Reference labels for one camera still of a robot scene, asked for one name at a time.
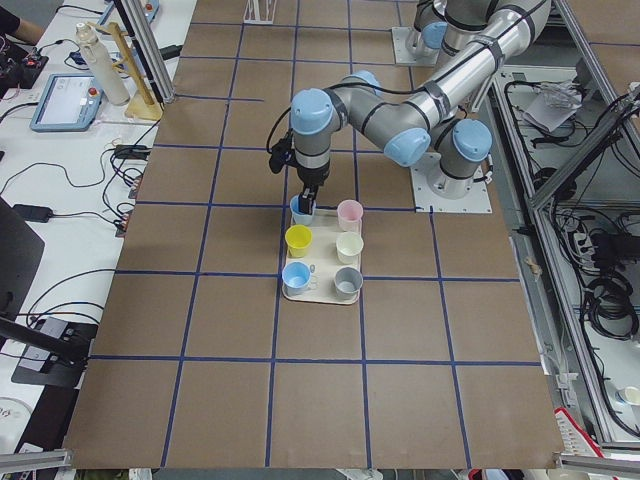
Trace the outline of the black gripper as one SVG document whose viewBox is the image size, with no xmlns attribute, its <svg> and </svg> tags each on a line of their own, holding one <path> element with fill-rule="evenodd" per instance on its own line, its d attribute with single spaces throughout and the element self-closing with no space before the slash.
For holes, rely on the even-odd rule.
<svg viewBox="0 0 640 480">
<path fill-rule="evenodd" d="M 314 209 L 314 189 L 324 185 L 330 174 L 330 165 L 318 168 L 297 167 L 297 175 L 303 182 L 303 190 L 298 195 L 298 210 L 301 214 L 311 215 Z"/>
</svg>

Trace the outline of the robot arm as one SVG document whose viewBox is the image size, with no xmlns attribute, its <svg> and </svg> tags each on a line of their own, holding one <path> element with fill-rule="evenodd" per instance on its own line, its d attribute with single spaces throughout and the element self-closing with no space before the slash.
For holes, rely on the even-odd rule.
<svg viewBox="0 0 640 480">
<path fill-rule="evenodd" d="M 413 31 L 407 48 L 417 57 L 436 59 L 446 34 L 446 0 L 420 0 L 416 6 Z"/>
<path fill-rule="evenodd" d="M 446 1 L 447 24 L 439 68 L 400 103 L 380 96 L 376 78 L 362 71 L 324 89 L 298 92 L 290 126 L 293 154 L 303 189 L 299 209 L 309 214 L 330 169 L 331 136 L 351 125 L 403 167 L 427 151 L 431 130 L 450 118 L 462 101 L 496 73 L 505 60 L 523 53 L 544 29 L 548 1 Z"/>
</svg>

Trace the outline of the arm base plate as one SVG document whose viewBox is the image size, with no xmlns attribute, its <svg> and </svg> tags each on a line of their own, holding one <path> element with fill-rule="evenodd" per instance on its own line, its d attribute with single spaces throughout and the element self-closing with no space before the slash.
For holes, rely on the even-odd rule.
<svg viewBox="0 0 640 480">
<path fill-rule="evenodd" d="M 427 25 L 421 32 L 413 27 L 391 29 L 395 63 L 403 66 L 435 66 L 458 53 L 444 44 L 448 24 L 437 21 Z"/>
<path fill-rule="evenodd" d="M 414 206 L 422 213 L 491 214 L 488 193 L 491 180 L 485 179 L 481 164 L 474 176 L 457 180 L 441 171 L 441 155 L 428 152 L 410 168 Z"/>
</svg>

